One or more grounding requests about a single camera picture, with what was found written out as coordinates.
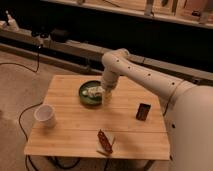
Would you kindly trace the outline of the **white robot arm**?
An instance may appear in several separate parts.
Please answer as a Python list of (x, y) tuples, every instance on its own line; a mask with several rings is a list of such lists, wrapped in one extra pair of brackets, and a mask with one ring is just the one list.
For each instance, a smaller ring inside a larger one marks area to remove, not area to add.
[(104, 53), (101, 86), (115, 89), (121, 75), (167, 101), (169, 171), (213, 171), (213, 86), (196, 85), (128, 60), (126, 49)]

